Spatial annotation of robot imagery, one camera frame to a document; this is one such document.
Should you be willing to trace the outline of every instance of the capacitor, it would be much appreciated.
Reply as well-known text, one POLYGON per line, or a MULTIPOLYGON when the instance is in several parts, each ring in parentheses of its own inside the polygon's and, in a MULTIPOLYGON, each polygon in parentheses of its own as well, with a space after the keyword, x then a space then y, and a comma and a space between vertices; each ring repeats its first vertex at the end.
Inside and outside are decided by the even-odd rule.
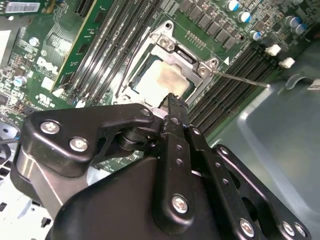
POLYGON ((299 24, 296 27, 291 28, 291 32, 297 35, 303 34, 307 30, 307 25, 306 24, 299 24))
POLYGON ((250 31, 250 38, 254 41, 259 41, 262 37, 261 32, 252 30, 250 31))
POLYGON ((289 28, 295 28, 301 23, 301 18, 298 16, 287 16, 284 24, 289 28))
POLYGON ((250 12, 247 12, 247 11, 242 11, 239 13, 238 15, 238 21, 240 23, 248 23, 251 19, 251 14, 250 12))
POLYGON ((32 47, 37 47, 39 46, 39 39, 36 38, 36 37, 32 37, 29 39, 29 44, 32 46, 32 47))
POLYGON ((294 4, 294 5, 299 5, 303 2, 304 0, 291 0, 291 2, 294 4))
POLYGON ((27 79, 24 76, 16 76, 13 79, 13 85, 15 85, 18 88, 20 88, 20 87, 22 87, 22 86, 24 86, 26 84, 27 84, 27 79))
POLYGON ((226 2, 225 8, 228 12, 236 11, 239 8, 239 2, 237 0, 229 0, 226 2))

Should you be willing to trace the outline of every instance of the white connector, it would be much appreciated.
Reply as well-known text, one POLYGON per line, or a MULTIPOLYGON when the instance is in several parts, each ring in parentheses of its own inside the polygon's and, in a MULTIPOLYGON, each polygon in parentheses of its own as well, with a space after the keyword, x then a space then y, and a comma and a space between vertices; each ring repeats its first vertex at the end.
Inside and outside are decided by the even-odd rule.
POLYGON ((296 61, 292 57, 288 57, 285 60, 279 62, 279 65, 285 69, 289 69, 293 64, 295 64, 295 62, 296 61))
POLYGON ((268 47, 265 49, 265 52, 267 54, 269 54, 270 56, 277 56, 277 54, 281 51, 281 47, 279 47, 278 44, 274 44, 273 46, 271 47, 268 47))

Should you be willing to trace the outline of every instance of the screw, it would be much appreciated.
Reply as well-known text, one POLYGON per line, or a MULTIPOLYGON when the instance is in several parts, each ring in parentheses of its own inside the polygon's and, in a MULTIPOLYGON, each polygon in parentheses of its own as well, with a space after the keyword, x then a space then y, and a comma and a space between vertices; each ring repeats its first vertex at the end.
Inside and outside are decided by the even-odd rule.
POLYGON ((196 129, 196 128, 194 128, 193 131, 194 131, 194 133, 197 134, 197 135, 200 135, 200 134, 201 134, 201 132, 200 132, 198 129, 196 129))
POLYGON ((88 149, 88 143, 86 140, 80 137, 75 137, 71 139, 70 143, 70 148, 76 152, 84 152, 85 150, 88 149))
POLYGON ((172 205, 174 209, 180 214, 185 214, 188 211, 187 201, 182 196, 173 196, 172 205))
POLYGON ((40 125, 40 129, 45 134, 57 134, 60 131, 60 127, 53 121, 45 121, 40 125))
POLYGON ((160 45, 164 48, 168 47, 169 46, 169 40, 167 38, 162 38, 160 40, 160 45))
POLYGON ((250 238, 253 238, 255 236, 254 228, 251 226, 250 222, 248 222, 245 219, 240 219, 240 227, 242 231, 250 238))
POLYGON ((169 50, 169 51, 172 51, 172 50, 174 50, 174 49, 175 49, 175 46, 174 46, 174 45, 172 45, 172 44, 170 44, 167 48, 168 48, 168 50, 169 50))
POLYGON ((227 149, 225 149, 223 146, 220 147, 220 150, 221 150, 221 152, 222 152, 223 154, 228 155, 227 149))
POLYGON ((225 184, 225 185, 229 185, 229 181, 227 179, 222 179, 222 182, 225 184))
POLYGON ((292 228, 292 226, 290 226, 289 225, 289 223, 287 223, 287 222, 283 222, 282 223, 282 226, 283 226, 283 228, 284 228, 284 230, 286 231, 286 233, 287 234, 289 234, 290 236, 294 236, 295 235, 295 231, 294 231, 294 229, 292 228))
POLYGON ((199 68, 199 74, 201 76, 205 76, 207 73, 208 73, 208 70, 205 67, 202 66, 199 68))
POLYGON ((182 161, 180 158, 177 158, 175 160, 175 163, 178 165, 178 166, 183 166, 184 165, 184 161, 182 161))
POLYGON ((176 149, 177 149, 178 151, 182 151, 182 150, 183 150, 182 146, 179 145, 179 144, 177 144, 175 147, 176 147, 176 149))
POLYGON ((304 229, 302 228, 302 226, 300 226, 299 224, 295 224, 294 225, 295 226, 295 228, 298 230, 298 232, 303 236, 303 237, 306 237, 307 236, 307 234, 306 234, 306 232, 304 231, 304 229))
POLYGON ((140 112, 141 112, 143 115, 147 116, 147 117, 150 116, 150 112, 149 112, 147 109, 145 109, 145 108, 141 109, 140 112))

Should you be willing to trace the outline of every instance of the white component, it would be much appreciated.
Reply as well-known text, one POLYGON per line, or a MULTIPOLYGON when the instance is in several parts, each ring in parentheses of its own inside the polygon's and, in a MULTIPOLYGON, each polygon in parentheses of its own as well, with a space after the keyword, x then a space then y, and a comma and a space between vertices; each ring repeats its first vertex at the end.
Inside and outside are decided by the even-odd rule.
POLYGON ((279 62, 279 65, 285 69, 289 69, 293 64, 295 64, 295 62, 296 61, 292 57, 288 57, 285 60, 279 62))
POLYGON ((277 56, 277 54, 281 51, 281 47, 279 47, 278 44, 275 44, 271 47, 268 47, 267 49, 265 49, 265 52, 267 54, 269 54, 270 56, 277 56))
POLYGON ((55 90, 52 94, 54 96, 56 96, 57 98, 59 98, 64 92, 65 92, 65 90, 63 88, 59 88, 59 89, 55 90))
POLYGON ((50 78, 45 76, 42 81, 41 87, 51 91, 52 87, 54 86, 54 83, 55 83, 55 81, 53 81, 50 78))
POLYGON ((26 75, 29 79, 32 79, 32 77, 34 76, 34 71, 29 70, 29 72, 26 75))
POLYGON ((81 109, 84 108, 86 106, 86 101, 80 100, 77 102, 77 104, 75 105, 76 109, 81 109))
POLYGON ((320 79, 315 79, 313 83, 308 87, 309 91, 319 91, 320 90, 320 79))

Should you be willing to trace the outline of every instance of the surface-mount component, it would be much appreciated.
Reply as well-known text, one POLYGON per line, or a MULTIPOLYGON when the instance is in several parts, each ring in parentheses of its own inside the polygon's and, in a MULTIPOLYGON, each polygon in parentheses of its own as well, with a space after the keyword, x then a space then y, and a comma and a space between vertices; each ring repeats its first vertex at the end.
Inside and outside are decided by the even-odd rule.
POLYGON ((213 22, 206 32, 209 35, 214 36, 216 35, 219 29, 220 29, 219 25, 213 22))
POLYGON ((226 21, 225 24, 222 26, 222 28, 223 28, 224 30, 228 30, 228 28, 229 28, 230 26, 231 26, 231 23, 228 22, 228 21, 226 21))
POLYGON ((270 48, 278 42, 279 40, 277 39, 277 36, 274 34, 269 34, 268 36, 261 39, 261 45, 265 46, 266 48, 270 48))
POLYGON ((198 26, 202 29, 206 29, 211 22, 211 19, 208 15, 203 15, 200 21, 198 22, 198 26))
POLYGON ((213 13, 215 12, 215 8, 213 6, 209 6, 206 13, 209 15, 209 16, 212 16, 213 13))
POLYGON ((290 43, 292 43, 293 40, 294 40, 293 36, 289 35, 284 41, 285 41, 287 44, 290 44, 290 43))
POLYGON ((278 32, 280 29, 281 29, 281 24, 276 22, 273 26, 272 26, 272 29, 275 31, 275 32, 278 32))
POLYGON ((193 21, 196 21, 202 15, 202 10, 200 7, 195 6, 194 9, 189 13, 189 18, 193 21))
POLYGON ((3 95, 3 94, 0 94, 0 105, 6 105, 7 102, 8 102, 8 97, 3 95))
POLYGON ((190 7, 192 6, 192 1, 190 0, 184 0, 181 4, 180 4, 180 11, 183 13, 188 12, 188 10, 190 9, 190 7))
POLYGON ((238 30, 237 30, 237 29, 234 29, 234 30, 230 33, 230 35, 231 35, 232 37, 235 37, 237 34, 238 34, 238 30))
POLYGON ((219 14, 217 14, 216 17, 214 18, 214 21, 216 21, 217 23, 219 23, 222 18, 223 18, 222 15, 219 13, 219 14))
POLYGON ((196 3, 200 8, 202 8, 202 6, 204 5, 204 3, 206 2, 206 0, 198 0, 198 2, 196 3))
POLYGON ((258 21, 254 26, 254 29, 258 32, 263 31, 264 28, 265 28, 265 24, 263 21, 258 21))
POLYGON ((263 22, 267 22, 270 19, 270 16, 268 14, 266 14, 263 18, 262 21, 263 22))
POLYGON ((20 67, 17 67, 14 71, 14 75, 15 76, 23 76, 25 74, 26 70, 20 68, 20 67))
POLYGON ((290 2, 292 2, 295 5, 299 5, 303 2, 304 0, 290 0, 290 2))
POLYGON ((33 64, 33 62, 30 61, 29 59, 27 59, 27 60, 25 61, 25 65, 26 65, 28 68, 30 68, 30 67, 32 66, 32 64, 33 64))
POLYGON ((215 40, 217 40, 219 43, 222 43, 224 40, 226 40, 228 36, 228 33, 222 29, 219 34, 215 37, 215 40))
POLYGON ((223 47, 227 50, 230 50, 235 44, 236 44, 236 40, 231 36, 229 37, 229 39, 225 42, 225 44, 223 44, 223 47))
POLYGON ((305 9, 303 10, 301 7, 298 7, 296 10, 295 10, 295 15, 297 15, 298 17, 301 18, 302 21, 307 21, 308 20, 308 10, 305 9))
POLYGON ((35 112, 36 110, 30 106, 25 105, 24 108, 21 110, 23 115, 29 115, 35 112))

